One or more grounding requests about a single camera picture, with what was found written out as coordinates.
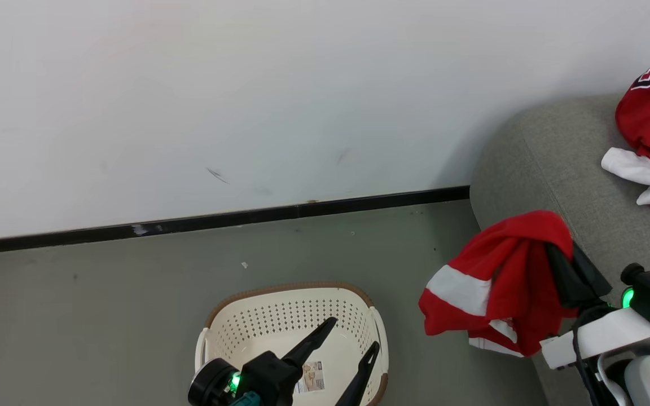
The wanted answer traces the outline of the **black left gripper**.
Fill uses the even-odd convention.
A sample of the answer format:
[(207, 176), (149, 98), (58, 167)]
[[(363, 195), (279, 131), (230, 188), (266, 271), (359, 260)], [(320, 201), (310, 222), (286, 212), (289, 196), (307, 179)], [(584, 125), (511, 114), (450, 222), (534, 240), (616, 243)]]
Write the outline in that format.
[[(335, 317), (328, 317), (295, 347), (278, 358), (266, 351), (243, 365), (232, 405), (292, 405), (302, 367), (310, 355), (320, 349), (335, 328)], [(381, 346), (373, 341), (358, 363), (358, 371), (336, 402), (336, 406), (358, 406), (368, 387)]]

